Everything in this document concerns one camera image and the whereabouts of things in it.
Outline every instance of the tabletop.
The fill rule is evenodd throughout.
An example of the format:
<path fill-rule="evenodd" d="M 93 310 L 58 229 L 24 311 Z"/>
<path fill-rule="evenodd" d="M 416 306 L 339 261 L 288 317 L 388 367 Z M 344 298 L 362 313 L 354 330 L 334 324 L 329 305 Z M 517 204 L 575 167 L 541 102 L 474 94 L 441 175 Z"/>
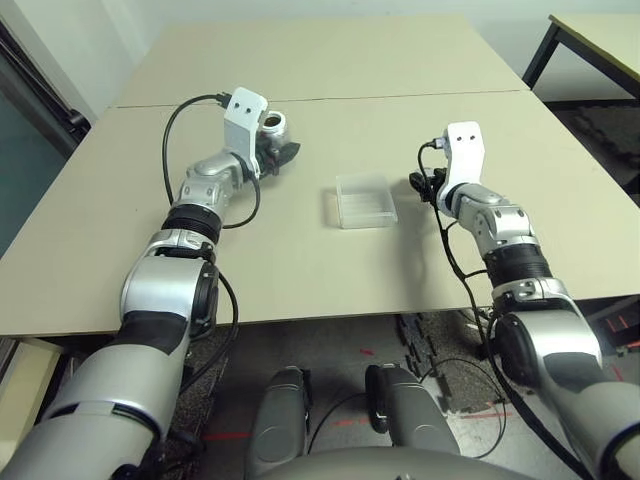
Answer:
<path fill-rule="evenodd" d="M 116 105 L 237 85 L 271 101 L 528 90 L 461 15 L 259 20 L 167 29 Z"/>
<path fill-rule="evenodd" d="M 483 183 L 530 215 L 553 274 L 578 299 L 640 292 L 635 204 L 531 92 L 272 102 L 287 115 L 296 159 L 262 184 L 247 226 L 224 231 L 218 266 L 242 322 L 466 308 L 429 207 L 407 181 L 416 151 L 454 121 L 480 123 Z M 0 335 L 118 328 L 123 280 L 169 205 L 160 144 L 172 107 L 109 109 L 79 146 L 0 261 Z M 190 163 L 222 147 L 223 110 L 186 110 L 169 150 L 174 189 Z M 441 151 L 425 164 L 443 166 Z M 336 175 L 390 183 L 393 227 L 342 230 Z M 246 186 L 227 222 L 247 215 Z M 463 269 L 483 265 L 471 235 L 452 230 Z M 490 304 L 484 276 L 471 279 Z M 230 321 L 221 293 L 218 321 Z"/>
<path fill-rule="evenodd" d="M 554 14 L 549 19 L 640 80 L 640 14 Z"/>

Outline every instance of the black cable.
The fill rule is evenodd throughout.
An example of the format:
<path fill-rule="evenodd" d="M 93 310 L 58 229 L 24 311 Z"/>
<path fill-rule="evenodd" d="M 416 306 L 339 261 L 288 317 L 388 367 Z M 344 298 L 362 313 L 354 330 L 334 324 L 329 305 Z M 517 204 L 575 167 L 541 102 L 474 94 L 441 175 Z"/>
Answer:
<path fill-rule="evenodd" d="M 498 436 L 496 437 L 495 442 L 493 442 L 493 445 L 491 445 L 491 448 L 489 448 L 489 450 L 487 450 L 486 452 L 477 455 L 475 457 L 475 459 L 481 459 L 484 458 L 488 455 L 490 455 L 496 448 L 498 448 L 498 445 L 500 445 L 500 442 L 502 441 L 502 437 L 504 437 L 504 432 L 507 430 L 507 405 L 505 402 L 505 399 L 502 395 L 502 392 L 500 391 L 500 387 L 498 386 L 498 384 L 495 382 L 495 380 L 491 377 L 491 375 L 489 375 L 489 373 L 482 368 L 480 365 L 473 363 L 469 360 L 466 360 L 464 358 L 458 358 L 458 357 L 451 357 L 451 358 L 446 358 L 444 360 L 440 360 L 439 362 L 435 362 L 434 364 L 432 364 L 431 368 L 427 371 L 427 373 L 425 373 L 422 378 L 420 379 L 420 383 L 423 383 L 426 378 L 431 375 L 436 368 L 438 368 L 440 365 L 443 365 L 445 363 L 449 363 L 449 362 L 460 362 L 460 363 L 465 363 L 467 365 L 471 365 L 474 368 L 477 368 L 485 377 L 487 377 L 487 379 L 489 380 L 489 383 L 491 384 L 491 387 L 493 387 L 493 391 L 496 394 L 496 401 L 502 404 L 502 418 L 504 420 L 502 420 L 500 418 L 500 416 L 498 415 Z"/>
<path fill-rule="evenodd" d="M 207 360 L 207 362 L 202 367 L 196 370 L 189 377 L 189 379 L 182 384 L 182 386 L 180 387 L 180 395 L 182 395 L 194 383 L 200 380 L 200 378 L 207 372 L 207 370 L 209 370 L 213 365 L 215 365 L 215 363 L 218 360 L 220 360 L 223 357 L 223 355 L 225 355 L 229 351 L 231 344 L 233 343 L 236 336 L 238 335 L 238 319 L 239 319 L 238 299 L 236 298 L 236 294 L 233 292 L 233 289 L 231 288 L 231 285 L 229 284 L 228 280 L 225 278 L 224 275 L 222 275 L 221 272 L 219 273 L 219 278 L 220 278 L 220 282 L 222 283 L 222 285 L 224 285 L 224 288 L 227 290 L 227 293 L 229 294 L 229 298 L 231 299 L 231 307 L 233 309 L 233 319 L 231 321 L 231 328 L 229 329 L 229 333 L 224 339 L 224 342 L 222 342 L 222 345 L 220 345 L 220 347 L 218 347 L 218 349 L 213 353 L 213 355 L 209 357 L 209 360 Z"/>
<path fill-rule="evenodd" d="M 258 179 L 253 174 L 249 177 L 249 180 L 251 180 L 251 183 L 253 184 L 253 190 L 256 192 L 256 202 L 251 215 L 249 215 L 245 220 L 241 222 L 232 223 L 231 225 L 225 225 L 222 228 L 230 230 L 232 228 L 242 227 L 253 220 L 258 214 L 258 210 L 260 209 L 260 183 L 258 183 Z"/>
<path fill-rule="evenodd" d="M 482 322 L 480 322 L 480 314 L 479 314 L 478 307 L 476 305 L 475 297 L 473 296 L 473 292 L 471 291 L 471 288 L 467 283 L 465 273 L 458 266 L 458 263 L 456 262 L 453 252 L 451 251 L 451 247 L 449 245 L 448 230 L 442 228 L 442 220 L 440 219 L 440 212 L 438 210 L 436 197 L 433 194 L 433 191 L 431 189 L 431 184 L 429 183 L 429 179 L 427 177 L 425 168 L 422 164 L 422 152 L 427 147 L 433 148 L 435 147 L 435 143 L 427 142 L 420 147 L 420 149 L 418 150 L 418 165 L 420 166 L 420 171 L 424 177 L 424 183 L 425 183 L 425 188 L 427 189 L 429 202 L 431 203 L 434 209 L 436 220 L 438 221 L 438 227 L 440 229 L 440 238 L 442 240 L 442 246 L 447 255 L 447 260 L 449 260 L 449 264 L 451 265 L 451 268 L 453 269 L 454 274 L 456 275 L 456 277 L 458 277 L 464 289 L 466 290 L 467 295 L 469 296 L 469 301 L 471 303 L 471 310 L 473 312 L 473 317 L 474 317 L 476 326 L 478 327 L 480 340 L 486 349 L 487 357 L 489 358 L 489 363 L 491 364 L 491 368 L 493 369 L 493 372 L 496 378 L 498 379 L 498 382 L 502 386 L 504 392 L 507 394 L 507 397 L 513 404 L 518 414 L 525 421 L 527 426 L 531 430 L 533 430 L 533 432 L 540 438 L 540 440 L 558 458 L 560 458 L 560 460 L 562 460 L 565 463 L 565 465 L 567 465 L 571 470 L 573 470 L 580 478 L 583 478 L 585 480 L 593 480 L 593 477 L 591 476 L 589 471 L 586 469 L 586 467 L 574 455 L 572 455 L 571 452 L 569 452 L 566 448 L 564 448 L 564 446 L 551 434 L 551 432 L 549 432 L 549 430 L 547 430 L 547 428 L 540 421 L 540 419 L 535 415 L 535 413 L 533 413 L 533 411 L 529 408 L 527 403 L 522 399 L 520 394 L 518 394 L 518 392 L 516 392 L 511 387 L 511 385 L 509 385 L 506 378 L 502 374 L 502 371 L 498 368 L 498 365 L 496 364 L 495 358 L 491 351 L 491 345 L 489 343 L 488 336 L 485 334 L 484 329 L 482 328 Z M 487 329 L 488 332 L 491 331 L 491 328 L 493 326 L 493 321 L 495 321 L 495 319 L 492 319 L 489 322 L 489 328 Z"/>
<path fill-rule="evenodd" d="M 458 313 L 462 315 L 467 321 L 473 322 L 475 324 L 475 320 L 471 318 L 469 315 L 467 315 L 466 313 L 464 313 L 462 310 L 458 310 Z"/>
<path fill-rule="evenodd" d="M 478 315 L 479 315 L 480 317 L 484 318 L 486 321 L 491 320 L 491 317 L 490 317 L 487 313 L 485 313 L 484 311 L 482 311 L 482 310 L 478 310 Z"/>
<path fill-rule="evenodd" d="M 176 118 L 178 118 L 178 115 L 180 115 L 180 112 L 182 112 L 188 106 L 193 105 L 194 103 L 201 102 L 203 100 L 215 100 L 220 104 L 220 106 L 226 108 L 227 105 L 229 104 L 230 99 L 231 99 L 231 96 L 228 93 L 206 94 L 206 95 L 200 95 L 198 97 L 193 97 L 181 103 L 173 111 L 173 113 L 171 114 L 171 117 L 169 117 L 169 121 L 167 122 L 167 125 L 164 128 L 164 135 L 162 137 L 162 177 L 164 180 L 164 188 L 167 192 L 167 199 L 169 200 L 169 205 L 173 205 L 173 200 L 174 200 L 173 191 L 171 189 L 171 180 L 169 179 L 169 159 L 168 159 L 169 134 L 171 133 L 171 128 L 173 128 L 173 124 L 176 121 Z M 251 220 L 253 220 L 255 216 L 258 214 L 258 210 L 260 208 L 260 184 L 258 183 L 258 179 L 253 174 L 249 175 L 249 180 L 253 184 L 253 189 L 256 194 L 255 206 L 253 207 L 253 211 L 251 212 L 251 215 L 249 215 L 249 217 L 247 217 L 242 222 L 234 223 L 231 225 L 225 225 L 222 228 L 231 229 L 231 228 L 242 227 L 247 223 L 249 223 Z"/>
<path fill-rule="evenodd" d="M 164 127 L 164 135 L 162 136 L 162 176 L 164 178 L 164 188 L 167 191 L 167 198 L 169 199 L 169 205 L 173 205 L 173 191 L 171 190 L 171 181 L 169 180 L 169 165 L 168 165 L 168 155 L 167 151 L 169 149 L 169 134 L 171 133 L 171 128 L 173 127 L 173 123 L 176 121 L 180 112 L 182 112 L 189 105 L 193 105 L 194 103 L 201 102 L 203 100 L 216 100 L 221 102 L 220 94 L 206 94 L 200 95 L 197 97 L 190 98 L 189 100 L 184 101 L 178 108 L 176 108 L 171 116 L 169 117 L 169 121 L 167 122 L 167 126 Z"/>
<path fill-rule="evenodd" d="M 449 230 L 451 230 L 451 227 L 455 227 L 458 224 L 458 221 L 456 220 L 455 222 L 451 222 L 449 225 L 447 225 L 447 228 L 445 228 L 445 232 L 448 232 Z"/>
<path fill-rule="evenodd" d="M 487 273 L 486 269 L 482 269 L 482 270 L 476 270 L 474 272 L 471 273 L 467 273 L 464 278 L 471 278 L 471 277 L 475 277 L 476 275 L 482 275 L 483 273 Z"/>
<path fill-rule="evenodd" d="M 175 460 L 165 460 L 166 466 L 163 469 L 163 474 L 173 472 L 180 468 L 186 467 L 189 463 L 197 460 L 207 449 L 206 444 L 192 433 L 184 432 L 181 430 L 169 429 L 168 438 L 189 446 L 189 453 L 182 458 Z"/>
<path fill-rule="evenodd" d="M 313 432 L 313 436 L 311 437 L 311 441 L 309 442 L 309 448 L 307 449 L 307 455 L 311 453 L 311 449 L 313 448 L 313 444 L 316 441 L 316 438 L 318 436 L 318 433 L 320 432 L 320 429 L 322 428 L 324 423 L 327 421 L 327 419 L 331 416 L 331 414 L 335 412 L 338 408 L 340 408 L 342 405 L 347 403 L 348 401 L 353 400 L 354 398 L 366 397 L 366 396 L 367 396 L 366 393 L 356 393 L 354 395 L 348 396 L 347 398 L 343 398 L 338 403 L 336 403 L 333 407 L 331 407 L 329 411 L 324 414 L 324 417 L 322 417 L 322 420 L 320 420 L 320 423 L 318 424 L 315 431 Z"/>

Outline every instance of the clear plastic box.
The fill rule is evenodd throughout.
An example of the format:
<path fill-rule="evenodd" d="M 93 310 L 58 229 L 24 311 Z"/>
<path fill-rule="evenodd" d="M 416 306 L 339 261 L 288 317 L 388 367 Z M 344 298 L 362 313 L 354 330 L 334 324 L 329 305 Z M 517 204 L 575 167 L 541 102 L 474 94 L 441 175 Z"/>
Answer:
<path fill-rule="evenodd" d="M 398 222 L 389 184 L 378 174 L 336 177 L 342 228 L 389 227 Z"/>

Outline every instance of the table leg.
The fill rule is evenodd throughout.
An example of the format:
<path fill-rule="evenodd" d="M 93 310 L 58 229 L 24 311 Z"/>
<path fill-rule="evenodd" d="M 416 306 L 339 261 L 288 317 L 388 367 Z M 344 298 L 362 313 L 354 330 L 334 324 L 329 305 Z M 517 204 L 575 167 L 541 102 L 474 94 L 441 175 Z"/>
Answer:
<path fill-rule="evenodd" d="M 540 78 L 540 75 L 544 70 L 544 67 L 547 66 L 551 55 L 553 55 L 553 52 L 555 52 L 556 47 L 558 46 L 556 35 L 559 30 L 560 28 L 555 23 L 552 23 L 549 26 L 547 33 L 542 39 L 542 43 L 538 47 L 538 50 L 536 50 L 531 63 L 527 67 L 527 71 L 524 72 L 522 81 L 526 83 L 529 88 L 533 88 L 533 86 L 536 84 L 538 78 Z"/>
<path fill-rule="evenodd" d="M 607 58 L 594 51 L 588 45 L 585 45 L 580 40 L 562 29 L 558 29 L 558 32 L 555 35 L 555 40 L 556 44 L 561 43 L 573 53 L 582 58 L 584 61 L 590 63 L 595 68 L 600 70 L 631 95 L 636 98 L 640 98 L 640 80 L 638 79 L 637 75 L 630 75 L 628 72 L 622 70 L 617 65 L 610 62 Z"/>

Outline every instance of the white wall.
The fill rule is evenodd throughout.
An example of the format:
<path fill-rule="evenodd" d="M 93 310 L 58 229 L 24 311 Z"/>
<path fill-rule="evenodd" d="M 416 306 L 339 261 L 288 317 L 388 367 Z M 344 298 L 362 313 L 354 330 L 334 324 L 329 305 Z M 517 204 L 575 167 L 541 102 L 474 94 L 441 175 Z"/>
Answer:
<path fill-rule="evenodd" d="M 118 95 L 135 65 L 170 23 L 264 17 L 407 15 L 457 12 L 522 75 L 549 21 L 549 13 L 640 13 L 639 0 L 4 0 L 18 10 L 46 45 L 34 52 L 37 63 L 73 103 L 78 96 L 99 115 Z M 14 33 L 29 48 L 34 43 L 18 24 Z M 73 90 L 60 80 L 66 76 Z M 560 47 L 535 89 L 543 100 L 628 98 L 619 87 Z"/>
<path fill-rule="evenodd" d="M 40 71 L 64 98 L 69 105 L 85 113 L 85 116 L 93 121 L 96 115 L 89 107 L 87 101 L 80 95 L 69 75 L 62 70 L 56 58 L 45 46 L 38 33 L 25 18 L 22 10 L 13 1 L 0 3 L 0 18 L 11 30 L 14 37 L 26 47 L 27 51 L 40 67 Z"/>

